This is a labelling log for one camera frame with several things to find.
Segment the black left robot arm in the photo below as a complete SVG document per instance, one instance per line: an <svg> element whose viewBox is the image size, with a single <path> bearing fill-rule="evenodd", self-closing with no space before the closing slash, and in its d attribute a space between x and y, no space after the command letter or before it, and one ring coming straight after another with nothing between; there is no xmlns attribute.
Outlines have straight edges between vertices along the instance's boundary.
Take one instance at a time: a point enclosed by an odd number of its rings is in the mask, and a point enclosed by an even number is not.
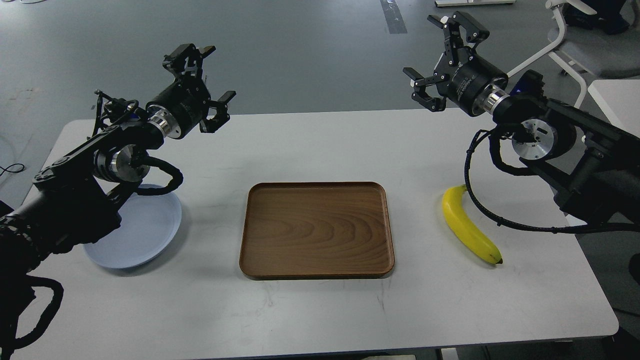
<svg viewBox="0 0 640 360"><path fill-rule="evenodd" d="M121 226L119 210L132 195L169 194L182 172L153 157L166 138L192 129L214 133L230 120L229 90L213 100L202 64L214 45L181 44L162 66L174 81L146 105L96 90L91 136L34 176L37 194L13 209L1 205L1 358L30 346L60 309L64 287L31 274L48 256L96 243Z"/></svg>

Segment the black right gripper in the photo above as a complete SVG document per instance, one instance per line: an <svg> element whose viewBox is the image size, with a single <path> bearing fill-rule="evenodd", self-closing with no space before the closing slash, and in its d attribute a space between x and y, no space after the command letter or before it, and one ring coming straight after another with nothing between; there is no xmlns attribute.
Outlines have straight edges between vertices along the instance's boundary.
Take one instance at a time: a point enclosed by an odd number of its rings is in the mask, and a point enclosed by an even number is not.
<svg viewBox="0 0 640 360"><path fill-rule="evenodd" d="M447 99L467 115L480 116L486 112L482 108L487 98L485 89L492 85L505 89L509 81L504 71L477 55L476 48L489 38L490 31L463 11L442 17L430 14L427 20L442 30L445 50L433 76L424 77L412 67L403 68L413 87L411 99L430 112L444 111ZM432 85L442 97L428 95L426 89Z"/></svg>

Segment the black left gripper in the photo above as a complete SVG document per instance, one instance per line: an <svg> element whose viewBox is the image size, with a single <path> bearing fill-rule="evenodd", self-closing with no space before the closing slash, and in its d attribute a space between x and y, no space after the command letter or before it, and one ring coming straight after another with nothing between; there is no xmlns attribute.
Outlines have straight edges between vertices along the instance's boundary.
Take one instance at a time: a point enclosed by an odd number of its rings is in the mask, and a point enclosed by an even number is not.
<svg viewBox="0 0 640 360"><path fill-rule="evenodd" d="M196 125L201 133L215 133L230 121L229 103L237 91L228 90L210 100L203 78L203 61L217 50L214 45L198 48L193 43L181 44L164 56L162 67L174 80L146 104L150 116L157 113L169 122L167 137L183 139Z"/></svg>

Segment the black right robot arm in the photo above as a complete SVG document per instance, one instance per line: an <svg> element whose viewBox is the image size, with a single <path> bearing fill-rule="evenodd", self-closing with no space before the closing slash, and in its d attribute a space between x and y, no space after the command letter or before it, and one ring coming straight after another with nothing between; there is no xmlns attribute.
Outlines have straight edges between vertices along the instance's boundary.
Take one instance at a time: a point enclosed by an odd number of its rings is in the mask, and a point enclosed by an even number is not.
<svg viewBox="0 0 640 360"><path fill-rule="evenodd" d="M443 32L444 50L431 76L411 67L412 100L431 112L452 101L470 117L489 114L494 128L480 130L467 150L464 182L484 138L494 166L513 176L537 176L554 191L554 203L582 221L571 227L535 227L510 221L471 200L499 226L564 234L639 230L639 139L573 105L544 95L543 76L526 71L506 91L509 75L480 57L490 31L471 14L428 17Z"/></svg>

